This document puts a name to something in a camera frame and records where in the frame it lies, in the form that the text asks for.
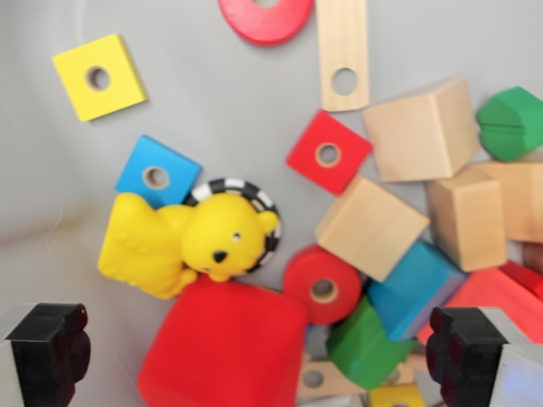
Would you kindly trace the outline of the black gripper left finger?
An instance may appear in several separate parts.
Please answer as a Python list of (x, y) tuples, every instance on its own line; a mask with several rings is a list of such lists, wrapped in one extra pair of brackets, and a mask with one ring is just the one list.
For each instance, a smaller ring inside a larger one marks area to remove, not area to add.
[(67, 406), (89, 366), (84, 304), (20, 304), (1, 315), (1, 405)]

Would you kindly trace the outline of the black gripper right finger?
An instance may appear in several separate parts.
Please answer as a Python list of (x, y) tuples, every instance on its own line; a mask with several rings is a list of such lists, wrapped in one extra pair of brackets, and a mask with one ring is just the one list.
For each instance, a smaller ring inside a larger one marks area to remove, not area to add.
[(428, 371), (448, 406), (541, 406), (542, 345), (499, 308), (435, 308)]

